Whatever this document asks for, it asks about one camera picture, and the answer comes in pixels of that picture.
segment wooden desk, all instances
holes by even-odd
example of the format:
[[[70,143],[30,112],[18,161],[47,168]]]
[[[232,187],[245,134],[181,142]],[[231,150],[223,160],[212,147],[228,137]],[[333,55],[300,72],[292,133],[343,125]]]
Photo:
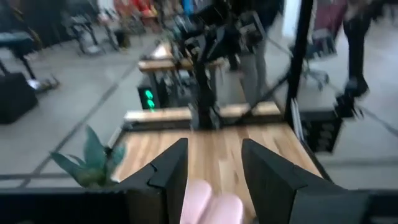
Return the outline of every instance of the wooden desk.
[[[170,58],[170,60],[141,60],[138,62],[138,68],[141,72],[153,73],[158,71],[174,71],[176,70],[172,61],[170,45],[168,43],[159,44],[152,53],[155,58]],[[208,65],[209,68],[222,66],[224,60],[218,59]],[[181,61],[182,70],[192,70],[192,62],[185,58]]]
[[[225,116],[241,114],[246,105],[223,108]],[[274,103],[261,103],[257,114],[280,113]],[[175,120],[190,117],[187,108],[150,112],[128,112],[127,121]],[[246,186],[241,160],[244,138],[251,138],[294,164],[321,176],[306,150],[287,124],[240,126],[219,131],[152,131],[122,133],[126,158],[115,173],[120,181],[129,177],[162,153],[180,138],[188,138],[188,178],[208,181],[216,194],[231,192],[239,196],[245,206],[245,223],[254,216],[254,207]]]

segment black bag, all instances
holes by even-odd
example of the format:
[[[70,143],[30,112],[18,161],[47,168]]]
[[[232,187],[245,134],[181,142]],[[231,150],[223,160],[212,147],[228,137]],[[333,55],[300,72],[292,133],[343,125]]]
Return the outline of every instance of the black bag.
[[[24,75],[0,75],[0,124],[10,124],[37,105],[37,98]]]

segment green light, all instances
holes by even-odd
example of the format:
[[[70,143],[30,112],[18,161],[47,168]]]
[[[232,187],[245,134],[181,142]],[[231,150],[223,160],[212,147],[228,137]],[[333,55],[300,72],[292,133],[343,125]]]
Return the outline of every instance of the green light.
[[[145,95],[146,95],[147,98],[150,99],[150,100],[154,98],[154,96],[153,96],[153,94],[152,94],[152,92],[151,92],[150,90],[146,90],[146,91],[145,91]]]
[[[148,104],[150,109],[155,108],[155,103],[152,100],[147,100],[147,104]]]

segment black speaker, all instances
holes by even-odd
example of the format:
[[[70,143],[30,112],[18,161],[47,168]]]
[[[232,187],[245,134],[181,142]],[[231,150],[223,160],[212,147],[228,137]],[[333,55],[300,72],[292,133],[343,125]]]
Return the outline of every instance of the black speaker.
[[[0,75],[0,124],[10,124],[37,105],[37,98],[24,75]]]

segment pink object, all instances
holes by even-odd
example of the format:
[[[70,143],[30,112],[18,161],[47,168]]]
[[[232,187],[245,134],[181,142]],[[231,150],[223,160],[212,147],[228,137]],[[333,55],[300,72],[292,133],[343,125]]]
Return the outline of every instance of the pink object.
[[[204,180],[188,181],[180,224],[198,224],[211,199],[212,189]]]
[[[215,197],[209,204],[200,224],[242,224],[243,203],[236,195]]]

